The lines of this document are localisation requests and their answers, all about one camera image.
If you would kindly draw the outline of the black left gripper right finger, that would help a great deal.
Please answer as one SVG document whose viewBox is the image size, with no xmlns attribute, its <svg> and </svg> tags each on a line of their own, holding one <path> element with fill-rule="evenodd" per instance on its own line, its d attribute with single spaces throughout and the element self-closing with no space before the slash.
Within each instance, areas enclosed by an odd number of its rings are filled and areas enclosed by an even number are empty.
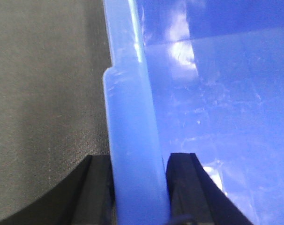
<svg viewBox="0 0 284 225">
<path fill-rule="evenodd" d="M 166 170 L 169 225 L 250 225 L 217 187 L 194 153 L 172 153 Z"/>
</svg>

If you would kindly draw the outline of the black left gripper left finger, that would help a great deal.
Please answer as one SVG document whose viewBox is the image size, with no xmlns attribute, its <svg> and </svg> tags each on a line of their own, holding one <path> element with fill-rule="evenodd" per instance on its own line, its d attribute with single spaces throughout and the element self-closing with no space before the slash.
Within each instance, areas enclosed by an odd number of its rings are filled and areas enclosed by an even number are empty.
<svg viewBox="0 0 284 225">
<path fill-rule="evenodd" d="M 111 225 L 114 187 L 108 155 L 88 155 L 58 185 L 0 225 Z"/>
</svg>

